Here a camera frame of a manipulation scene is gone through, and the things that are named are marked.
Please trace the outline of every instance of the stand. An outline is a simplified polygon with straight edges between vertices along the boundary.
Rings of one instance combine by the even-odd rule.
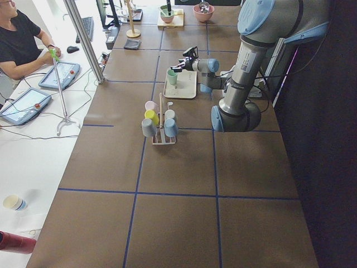
[[[125,0],[125,3],[128,6],[129,21],[130,21],[130,27],[131,27],[131,30],[127,31],[127,36],[129,38],[139,37],[141,35],[141,32],[138,29],[134,29],[133,13],[132,13],[132,8],[130,6],[130,0]]]
[[[62,119],[62,121],[57,125],[57,136],[60,136],[62,127],[68,126],[68,125],[74,123],[80,129],[80,123],[79,123],[79,121],[77,119],[74,119],[74,118],[71,119],[67,114],[65,100],[63,98],[63,91],[62,91],[60,76],[58,74],[57,65],[56,65],[57,61],[56,61],[55,57],[53,57],[53,60],[54,60],[54,69],[55,69],[55,74],[56,74],[56,79],[57,79],[57,84],[58,84],[58,90],[59,90],[59,94],[60,94],[60,98],[61,98],[62,110],[63,110],[63,115],[64,115],[64,118]]]
[[[160,135],[156,135],[152,137],[152,144],[153,145],[169,145],[176,143],[176,136],[175,137],[167,137],[165,135],[165,130],[163,127],[163,111],[162,111],[162,93],[160,93]]]

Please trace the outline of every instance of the label sticker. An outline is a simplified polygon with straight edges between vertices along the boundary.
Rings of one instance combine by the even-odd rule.
[[[245,73],[249,73],[256,55],[257,53],[254,53],[249,48],[241,45],[238,53],[237,68],[241,69]]]

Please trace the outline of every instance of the blue joint cap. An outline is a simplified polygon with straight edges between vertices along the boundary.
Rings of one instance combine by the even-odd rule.
[[[202,93],[212,93],[212,89],[203,84],[200,85],[200,91]]]
[[[213,129],[217,132],[224,132],[221,114],[219,113],[218,106],[213,106],[211,110],[211,122]]]
[[[259,29],[272,12],[274,3],[275,0],[246,1],[239,12],[238,32],[250,35]]]
[[[215,73],[219,69],[219,61],[217,59],[208,59],[207,65],[212,73]]]
[[[286,38],[284,40],[284,44],[298,45],[298,44],[321,39],[326,35],[328,28],[329,28],[329,22],[327,21],[311,29],[308,29],[304,32],[300,32],[296,35]]]

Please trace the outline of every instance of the pink bowl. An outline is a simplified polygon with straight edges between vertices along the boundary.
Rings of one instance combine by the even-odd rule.
[[[214,7],[210,5],[208,12],[202,13],[199,5],[197,4],[193,7],[193,10],[194,10],[195,17],[197,18],[198,21],[206,22],[212,17],[214,12]]]
[[[161,19],[165,23],[171,23],[173,21],[173,17],[174,17],[174,15],[171,15],[171,16],[163,16],[163,15],[161,15]]]

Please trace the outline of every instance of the red bottle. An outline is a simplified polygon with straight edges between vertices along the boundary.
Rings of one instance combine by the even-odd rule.
[[[35,247],[35,244],[36,240],[33,238],[0,231],[0,250],[30,254]]]

